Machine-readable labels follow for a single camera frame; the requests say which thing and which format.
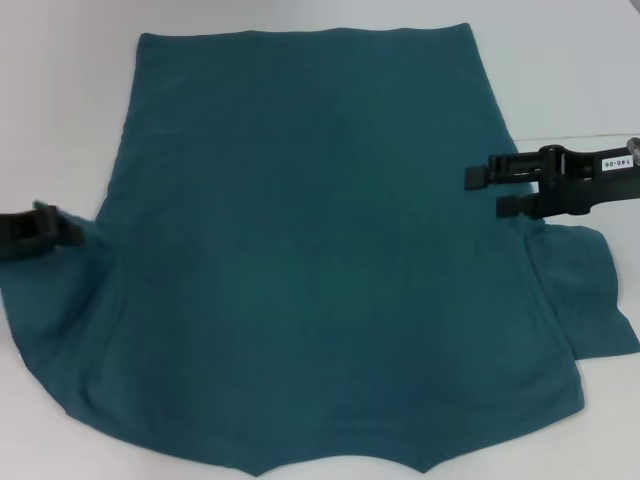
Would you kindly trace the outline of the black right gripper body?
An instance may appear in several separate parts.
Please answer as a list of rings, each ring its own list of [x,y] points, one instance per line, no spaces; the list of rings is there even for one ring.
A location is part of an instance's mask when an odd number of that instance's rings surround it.
[[[542,218],[585,215],[595,205],[639,197],[639,145],[576,152],[560,145],[541,148],[539,181]]]

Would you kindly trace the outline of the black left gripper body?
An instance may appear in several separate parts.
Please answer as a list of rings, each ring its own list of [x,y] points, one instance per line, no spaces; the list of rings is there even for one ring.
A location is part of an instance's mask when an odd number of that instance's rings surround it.
[[[1,215],[1,260],[35,258],[62,244],[60,215],[55,206]]]

